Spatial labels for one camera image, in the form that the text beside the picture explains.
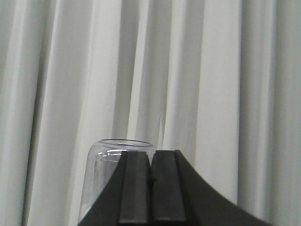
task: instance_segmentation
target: curtain fold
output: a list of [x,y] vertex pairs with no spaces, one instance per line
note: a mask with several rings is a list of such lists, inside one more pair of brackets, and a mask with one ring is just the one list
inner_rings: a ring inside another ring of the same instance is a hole
[[301,222],[301,2],[0,0],[0,225],[74,226],[91,145],[180,149]]

